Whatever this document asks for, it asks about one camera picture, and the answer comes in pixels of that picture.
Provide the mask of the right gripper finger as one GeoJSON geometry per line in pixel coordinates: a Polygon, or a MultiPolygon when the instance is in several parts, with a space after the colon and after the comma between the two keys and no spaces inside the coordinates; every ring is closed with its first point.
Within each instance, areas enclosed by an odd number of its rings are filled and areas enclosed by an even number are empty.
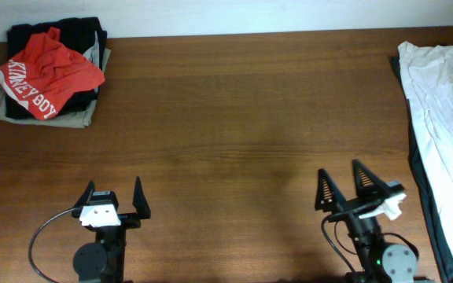
{"type": "Polygon", "coordinates": [[[344,209],[346,200],[324,168],[318,170],[315,210],[337,213],[344,209]]]}
{"type": "Polygon", "coordinates": [[[375,197],[385,199],[392,193],[390,187],[376,176],[360,160],[352,161],[355,193],[358,198],[375,197]]]}

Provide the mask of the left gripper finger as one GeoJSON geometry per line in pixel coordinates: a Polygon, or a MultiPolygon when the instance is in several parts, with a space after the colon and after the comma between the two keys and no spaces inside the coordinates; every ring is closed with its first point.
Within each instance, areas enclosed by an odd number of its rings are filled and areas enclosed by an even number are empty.
{"type": "Polygon", "coordinates": [[[86,205],[90,201],[90,197],[92,196],[94,191],[95,191],[94,182],[89,181],[86,189],[74,204],[74,208],[81,208],[82,206],[86,205]]]}
{"type": "Polygon", "coordinates": [[[150,219],[151,210],[142,189],[141,179],[137,176],[134,184],[132,205],[140,219],[150,219]]]}

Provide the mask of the white t-shirt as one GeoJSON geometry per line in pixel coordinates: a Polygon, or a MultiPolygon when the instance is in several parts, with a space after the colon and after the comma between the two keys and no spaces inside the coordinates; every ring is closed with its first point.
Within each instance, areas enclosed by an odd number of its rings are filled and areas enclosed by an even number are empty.
{"type": "Polygon", "coordinates": [[[453,257],[453,46],[403,42],[398,52],[416,142],[453,257]]]}

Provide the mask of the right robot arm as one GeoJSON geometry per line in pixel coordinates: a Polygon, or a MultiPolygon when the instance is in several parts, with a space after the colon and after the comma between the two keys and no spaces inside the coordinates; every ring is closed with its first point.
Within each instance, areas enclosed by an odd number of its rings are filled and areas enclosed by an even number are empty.
{"type": "Polygon", "coordinates": [[[352,161],[356,198],[347,200],[328,172],[318,169],[315,210],[328,215],[321,222],[321,231],[339,257],[348,266],[344,279],[352,283],[430,282],[418,277],[419,251],[408,239],[397,233],[384,232],[377,220],[386,215],[393,221],[402,214],[400,204],[407,197],[405,188],[397,181],[385,182],[360,160],[352,161]],[[326,224],[344,222],[352,240],[361,271],[355,270],[342,253],[345,247],[338,239],[332,240],[326,224]]]}

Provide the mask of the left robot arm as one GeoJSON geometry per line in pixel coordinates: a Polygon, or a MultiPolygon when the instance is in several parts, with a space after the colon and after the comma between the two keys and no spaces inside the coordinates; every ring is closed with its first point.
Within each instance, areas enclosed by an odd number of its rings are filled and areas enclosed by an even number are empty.
{"type": "Polygon", "coordinates": [[[140,178],[135,179],[131,213],[119,213],[113,191],[97,191],[89,182],[73,206],[72,217],[95,233],[94,241],[84,244],[73,257],[73,268],[80,282],[123,282],[127,231],[139,229],[151,218],[151,210],[140,178]]]}

